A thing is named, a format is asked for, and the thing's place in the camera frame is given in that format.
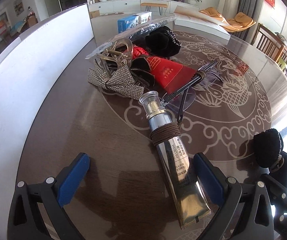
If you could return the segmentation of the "silver gold cosmetic tube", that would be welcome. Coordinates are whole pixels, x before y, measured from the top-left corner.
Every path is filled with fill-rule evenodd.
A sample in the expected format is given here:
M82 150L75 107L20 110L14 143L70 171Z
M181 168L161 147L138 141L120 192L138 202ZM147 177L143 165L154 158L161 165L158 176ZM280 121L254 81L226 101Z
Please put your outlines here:
M163 107L156 91L144 93L140 99L151 129L150 138L169 183L182 230L211 213L195 174L179 126Z

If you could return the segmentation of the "rimless glasses black temples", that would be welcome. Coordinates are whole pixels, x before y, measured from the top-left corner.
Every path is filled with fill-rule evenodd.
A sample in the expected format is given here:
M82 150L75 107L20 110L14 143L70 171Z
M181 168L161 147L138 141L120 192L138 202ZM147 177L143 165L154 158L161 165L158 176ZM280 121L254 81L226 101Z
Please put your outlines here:
M212 68L214 68L218 63L218 60L214 60L213 62L207 63L203 65L201 68L199 68L195 74L195 76L192 78L191 81L177 89L176 91L172 93L166 93L162 98L161 102L162 104L168 105L174 98L178 97L180 94L182 95L180 106L178 107L178 114L176 117L177 123L181 123L184 118L184 106L188 94L188 90L190 87L193 87L196 84L201 83L205 79L207 75L212 74L214 77L216 77L221 83L223 83L223 79L214 71L212 71Z

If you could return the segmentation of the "red fabric pouch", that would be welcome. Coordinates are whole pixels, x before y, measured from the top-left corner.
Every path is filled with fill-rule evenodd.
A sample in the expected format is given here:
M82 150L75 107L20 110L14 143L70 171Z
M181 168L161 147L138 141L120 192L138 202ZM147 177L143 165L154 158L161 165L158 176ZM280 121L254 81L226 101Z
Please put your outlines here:
M168 94L186 85L197 73L195 69L158 56L151 56L143 48L134 46L133 64L139 58L143 58L148 63L148 71Z

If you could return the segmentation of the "black beaded velvet scrunchie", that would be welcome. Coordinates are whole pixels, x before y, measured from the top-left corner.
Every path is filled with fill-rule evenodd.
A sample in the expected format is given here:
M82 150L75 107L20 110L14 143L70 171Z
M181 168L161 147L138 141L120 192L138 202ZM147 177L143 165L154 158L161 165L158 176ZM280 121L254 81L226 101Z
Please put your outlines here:
M145 42L151 53L160 57L172 57L181 49L181 42L167 26L151 31L145 37Z

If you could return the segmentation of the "white open storage box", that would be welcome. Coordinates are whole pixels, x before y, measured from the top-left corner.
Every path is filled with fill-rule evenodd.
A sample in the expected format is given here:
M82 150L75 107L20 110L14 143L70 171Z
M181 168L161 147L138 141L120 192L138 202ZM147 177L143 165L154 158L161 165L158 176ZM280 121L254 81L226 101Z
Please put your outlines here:
M19 161L37 112L93 36L83 4L39 23L0 55L0 239L7 237Z

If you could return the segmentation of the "wooden dining chair right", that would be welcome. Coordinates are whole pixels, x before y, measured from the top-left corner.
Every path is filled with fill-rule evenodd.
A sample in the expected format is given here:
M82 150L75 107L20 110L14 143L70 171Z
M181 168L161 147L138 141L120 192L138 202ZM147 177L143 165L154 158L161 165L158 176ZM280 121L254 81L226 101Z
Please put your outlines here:
M276 63L281 60L287 63L286 44L263 24L258 24L251 44Z

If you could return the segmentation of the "far dining table set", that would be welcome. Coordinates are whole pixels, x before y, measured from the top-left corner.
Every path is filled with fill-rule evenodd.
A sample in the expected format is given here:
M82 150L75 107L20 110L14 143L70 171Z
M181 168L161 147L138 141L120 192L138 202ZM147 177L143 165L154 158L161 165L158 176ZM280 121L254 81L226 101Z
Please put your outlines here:
M31 7L28 7L27 16L24 18L23 21L17 22L10 31L10 36L15 37L19 34L26 31L28 28L36 25L38 23L38 19L34 10Z

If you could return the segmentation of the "orange lounge chair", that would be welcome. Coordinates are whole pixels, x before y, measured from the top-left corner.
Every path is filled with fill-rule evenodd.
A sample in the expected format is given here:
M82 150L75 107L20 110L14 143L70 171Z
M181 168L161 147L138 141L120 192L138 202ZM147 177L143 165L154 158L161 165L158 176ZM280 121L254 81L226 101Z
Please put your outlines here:
M229 18L228 20L216 9L214 9L214 7L209 7L200 10L199 12L219 20L221 22L221 26L228 33L244 31L251 28L256 23L251 17L243 12L239 12L234 18Z

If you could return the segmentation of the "clear plastic packaged item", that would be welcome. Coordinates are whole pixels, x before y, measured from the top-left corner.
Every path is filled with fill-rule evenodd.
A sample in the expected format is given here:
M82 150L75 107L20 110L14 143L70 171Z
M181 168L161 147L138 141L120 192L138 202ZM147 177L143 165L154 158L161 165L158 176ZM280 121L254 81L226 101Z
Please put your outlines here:
M112 44L116 42L117 40L120 40L122 38L127 38L127 39L130 39L131 41L135 41L147 35L151 31L154 31L155 29L163 27L171 22L174 22L177 18L178 16L158 18L158 19L149 21L147 23L130 28L108 39L106 42L104 42L103 44L98 46L95 50L93 50L90 54L88 54L85 59L89 60L90 58L94 57L96 54L103 52L109 46L112 46Z

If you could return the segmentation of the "blue product box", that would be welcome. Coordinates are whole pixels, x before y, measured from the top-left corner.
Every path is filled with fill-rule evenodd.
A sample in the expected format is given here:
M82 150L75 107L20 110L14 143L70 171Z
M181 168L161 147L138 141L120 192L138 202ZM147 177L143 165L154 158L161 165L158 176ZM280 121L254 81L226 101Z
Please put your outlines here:
M138 15L129 15L117 20L118 32L122 33L128 29L134 28L139 25Z

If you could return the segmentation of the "white product box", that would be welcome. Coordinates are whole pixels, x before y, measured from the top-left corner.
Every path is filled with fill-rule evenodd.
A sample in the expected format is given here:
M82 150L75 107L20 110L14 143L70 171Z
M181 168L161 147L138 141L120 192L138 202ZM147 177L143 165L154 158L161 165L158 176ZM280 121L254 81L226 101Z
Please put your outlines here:
M151 11L139 12L136 14L136 16L139 17L139 24L144 24L144 23L152 20L152 12Z

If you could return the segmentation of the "wooden bench hairpin legs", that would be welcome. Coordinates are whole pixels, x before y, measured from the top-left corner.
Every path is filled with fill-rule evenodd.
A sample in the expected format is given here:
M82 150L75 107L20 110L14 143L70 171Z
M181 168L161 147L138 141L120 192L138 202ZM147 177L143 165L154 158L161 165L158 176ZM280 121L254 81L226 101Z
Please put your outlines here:
M143 2L140 4L141 7L144 7L145 11L156 11L158 9L159 15L163 15L163 10L168 8L168 3L149 3Z

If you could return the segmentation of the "white tv cabinet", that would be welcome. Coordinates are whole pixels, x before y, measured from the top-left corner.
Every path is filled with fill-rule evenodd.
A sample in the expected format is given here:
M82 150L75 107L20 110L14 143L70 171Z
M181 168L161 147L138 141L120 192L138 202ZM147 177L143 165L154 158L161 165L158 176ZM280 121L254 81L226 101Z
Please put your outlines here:
M172 14L177 6L199 11L196 5L191 5L173 0L110 0L88 5L89 11L98 10L101 15L113 12L123 12L125 14L152 11L159 15Z

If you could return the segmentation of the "wall painting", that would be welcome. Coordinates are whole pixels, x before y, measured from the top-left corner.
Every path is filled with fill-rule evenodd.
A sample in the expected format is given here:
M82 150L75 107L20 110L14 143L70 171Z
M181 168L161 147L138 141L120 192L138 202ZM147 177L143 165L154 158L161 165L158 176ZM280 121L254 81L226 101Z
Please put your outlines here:
M13 3L13 6L14 6L16 16L19 16L21 13L24 12L24 5L23 5L22 0L15 0Z

